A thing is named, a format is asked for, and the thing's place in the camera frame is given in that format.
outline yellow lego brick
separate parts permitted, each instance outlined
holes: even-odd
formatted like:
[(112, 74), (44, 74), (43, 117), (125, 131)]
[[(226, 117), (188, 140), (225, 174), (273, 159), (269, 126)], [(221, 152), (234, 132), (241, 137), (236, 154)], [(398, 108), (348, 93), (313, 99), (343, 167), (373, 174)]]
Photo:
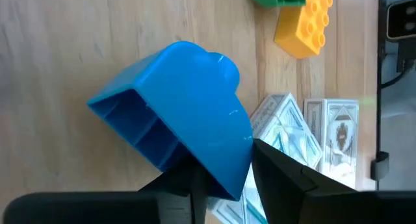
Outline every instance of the yellow lego brick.
[(319, 55), (332, 1), (306, 0), (306, 6), (282, 7), (274, 41), (295, 58)]

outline blue plastic block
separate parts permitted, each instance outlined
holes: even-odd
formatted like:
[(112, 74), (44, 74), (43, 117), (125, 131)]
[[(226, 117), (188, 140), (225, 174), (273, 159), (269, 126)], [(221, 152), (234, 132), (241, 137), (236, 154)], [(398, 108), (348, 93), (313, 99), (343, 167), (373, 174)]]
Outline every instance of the blue plastic block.
[(177, 42), (123, 70), (88, 105), (161, 171), (191, 153), (218, 182), (210, 195), (238, 200), (253, 134), (238, 84), (229, 58)]

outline black cable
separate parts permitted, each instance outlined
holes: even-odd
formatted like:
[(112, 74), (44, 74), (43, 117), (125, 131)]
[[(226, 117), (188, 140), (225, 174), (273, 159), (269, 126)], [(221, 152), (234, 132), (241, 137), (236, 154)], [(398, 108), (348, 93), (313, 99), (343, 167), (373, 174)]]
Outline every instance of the black cable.
[(407, 75), (408, 73), (409, 73), (409, 71), (410, 71), (410, 69), (413, 67), (413, 63), (414, 62), (412, 62), (411, 63), (411, 66), (406, 66), (404, 69), (403, 69), (403, 71), (397, 76), (397, 77), (395, 77), (394, 79), (392, 79), (391, 81), (387, 81), (387, 82), (385, 82), (385, 83), (383, 83), (382, 85), (381, 85), (381, 88), (383, 89), (383, 88), (386, 88), (386, 87), (389, 87), (389, 86), (392, 86), (392, 85), (394, 85), (395, 83), (397, 83), (399, 80), (401, 80), (405, 75)]

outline blue toy piece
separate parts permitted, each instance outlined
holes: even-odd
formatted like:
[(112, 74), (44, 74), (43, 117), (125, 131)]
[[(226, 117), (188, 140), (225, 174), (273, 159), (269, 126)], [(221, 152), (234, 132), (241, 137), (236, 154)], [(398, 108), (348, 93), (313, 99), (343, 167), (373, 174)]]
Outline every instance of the blue toy piece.
[(229, 58), (176, 42), (126, 68), (88, 105), (161, 171), (191, 153), (218, 182), (210, 195), (238, 200), (253, 140), (238, 85)]

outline wood grain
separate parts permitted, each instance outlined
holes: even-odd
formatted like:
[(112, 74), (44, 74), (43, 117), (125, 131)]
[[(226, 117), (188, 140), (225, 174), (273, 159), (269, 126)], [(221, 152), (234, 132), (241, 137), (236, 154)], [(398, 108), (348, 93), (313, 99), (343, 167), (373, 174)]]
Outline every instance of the wood grain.
[(29, 192), (137, 190), (154, 179), (85, 103), (177, 40), (238, 65), (249, 114), (273, 92), (292, 92), (299, 105), (359, 99), (358, 185), (373, 189), (377, 0), (335, 0), (322, 54), (303, 60), (273, 42), (278, 13), (251, 0), (0, 0), (0, 210)]

